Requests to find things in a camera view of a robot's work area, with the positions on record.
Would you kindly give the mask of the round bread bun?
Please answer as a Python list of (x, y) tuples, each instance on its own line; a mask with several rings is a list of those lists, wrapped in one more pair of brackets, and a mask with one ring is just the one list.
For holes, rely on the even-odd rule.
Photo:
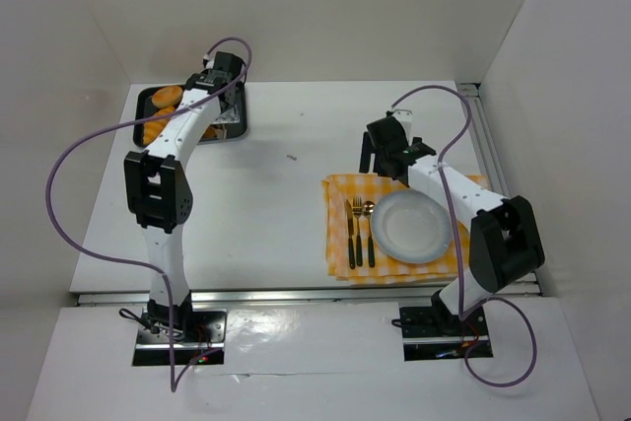
[(179, 105), (183, 97), (183, 89), (181, 86), (166, 86), (156, 91), (151, 97), (151, 102), (157, 109), (167, 107), (175, 107)]

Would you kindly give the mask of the metal tongs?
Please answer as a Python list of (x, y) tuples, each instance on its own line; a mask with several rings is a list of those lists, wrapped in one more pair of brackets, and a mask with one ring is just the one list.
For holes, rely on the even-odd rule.
[(228, 140), (242, 136), (246, 129), (243, 101), (240, 98), (235, 98), (234, 103), (226, 108), (211, 125), (221, 128), (217, 140)]

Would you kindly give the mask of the aluminium rail front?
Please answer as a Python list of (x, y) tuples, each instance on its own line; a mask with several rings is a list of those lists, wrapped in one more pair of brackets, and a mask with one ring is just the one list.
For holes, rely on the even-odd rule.
[[(376, 302), (426, 300), (444, 285), (424, 283), (420, 286), (388, 287), (330, 287), (310, 289), (278, 290), (229, 290), (192, 292), (192, 303), (196, 306), (226, 306), (232, 304), (309, 304), (324, 302)], [(507, 296), (538, 297), (540, 286), (532, 274), (509, 285), (501, 294)], [(148, 301), (148, 293), (84, 293), (78, 296), (79, 307), (141, 305)]]

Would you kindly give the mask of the yellow checkered cloth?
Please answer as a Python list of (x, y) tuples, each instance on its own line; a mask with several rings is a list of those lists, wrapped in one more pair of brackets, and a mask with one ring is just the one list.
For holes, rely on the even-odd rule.
[(368, 246), (363, 245), (363, 265), (352, 269), (348, 262), (348, 225), (345, 203), (358, 196), (379, 202), (405, 186), (388, 177), (364, 174), (329, 175), (322, 182), (326, 207), (325, 257), (328, 274), (351, 285), (391, 285), (456, 277), (456, 248), (450, 245), (441, 257), (424, 264), (410, 264), (375, 249), (376, 265), (368, 264)]

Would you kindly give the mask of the large sugared bread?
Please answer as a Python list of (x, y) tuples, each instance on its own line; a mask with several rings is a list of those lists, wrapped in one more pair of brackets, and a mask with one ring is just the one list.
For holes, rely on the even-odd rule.
[(204, 131), (202, 138), (204, 140), (214, 140), (217, 139), (219, 137), (219, 132), (221, 131), (221, 128), (215, 126), (215, 125), (210, 125), (206, 128), (206, 130)]

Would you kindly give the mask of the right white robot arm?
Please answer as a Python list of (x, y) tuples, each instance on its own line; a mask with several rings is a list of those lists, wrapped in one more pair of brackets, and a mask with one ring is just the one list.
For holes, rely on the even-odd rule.
[(434, 149), (410, 141), (411, 122), (391, 113), (367, 125), (360, 171), (401, 182), (448, 212), (448, 228), (469, 232), (468, 268), (432, 297), (442, 317), (464, 318), (477, 305), (543, 265), (544, 251), (529, 201), (490, 191), (441, 161)]

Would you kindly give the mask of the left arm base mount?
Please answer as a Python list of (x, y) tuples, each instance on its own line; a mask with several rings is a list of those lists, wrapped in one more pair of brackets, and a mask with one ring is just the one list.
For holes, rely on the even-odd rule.
[[(120, 309), (118, 314), (137, 323), (132, 365), (167, 366), (170, 363), (168, 328), (160, 324), (151, 325), (145, 309), (139, 316), (129, 309)], [(191, 327), (175, 331), (175, 364), (223, 365), (227, 318), (226, 310), (193, 312)]]

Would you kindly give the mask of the white blue-rimmed plate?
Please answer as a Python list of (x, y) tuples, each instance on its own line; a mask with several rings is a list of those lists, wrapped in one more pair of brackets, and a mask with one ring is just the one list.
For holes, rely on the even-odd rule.
[(386, 255), (410, 264), (441, 258), (453, 239), (447, 211), (427, 195), (409, 189), (388, 194), (375, 205), (371, 229)]

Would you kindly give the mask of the black baking tray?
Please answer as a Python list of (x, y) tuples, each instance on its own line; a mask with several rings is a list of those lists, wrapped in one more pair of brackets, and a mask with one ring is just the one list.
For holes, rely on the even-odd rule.
[[(137, 96), (135, 119), (153, 116), (159, 111), (153, 104), (153, 96), (164, 86), (155, 86), (142, 90)], [(221, 140), (236, 139), (245, 135), (247, 131), (247, 114), (245, 100), (245, 85), (237, 84), (234, 107), (226, 109), (200, 137), (199, 143), (210, 143)]]

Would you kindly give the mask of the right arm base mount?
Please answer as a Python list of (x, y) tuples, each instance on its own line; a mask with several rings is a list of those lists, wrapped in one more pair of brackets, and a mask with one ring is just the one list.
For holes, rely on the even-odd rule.
[(493, 349), (485, 312), (475, 310), (466, 321), (439, 305), (438, 295), (429, 306), (400, 307), (391, 321), (402, 337), (406, 362), (492, 358)]

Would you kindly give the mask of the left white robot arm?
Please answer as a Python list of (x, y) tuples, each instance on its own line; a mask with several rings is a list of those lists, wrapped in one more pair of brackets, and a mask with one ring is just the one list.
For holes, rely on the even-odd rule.
[(213, 65), (189, 77), (182, 86), (165, 86), (150, 97), (156, 112), (143, 124), (141, 152), (130, 152), (123, 169), (130, 212), (143, 229), (149, 263), (162, 272), (151, 283), (148, 321), (178, 331), (192, 328), (190, 289), (183, 270), (183, 224), (192, 211), (193, 195), (186, 164), (209, 127), (221, 115), (237, 113), (244, 85), (233, 88), (189, 112), (172, 112), (211, 96), (242, 73), (244, 62), (232, 53), (217, 52)]

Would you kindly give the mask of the striped bread roll lower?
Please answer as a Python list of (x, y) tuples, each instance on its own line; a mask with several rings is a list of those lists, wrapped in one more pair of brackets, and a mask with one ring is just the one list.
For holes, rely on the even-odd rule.
[(143, 146), (150, 145), (156, 138), (159, 137), (159, 135), (163, 132), (170, 121), (167, 116), (169, 116), (173, 112), (175, 112), (174, 105), (161, 108), (151, 116), (151, 121), (145, 122), (143, 124)]

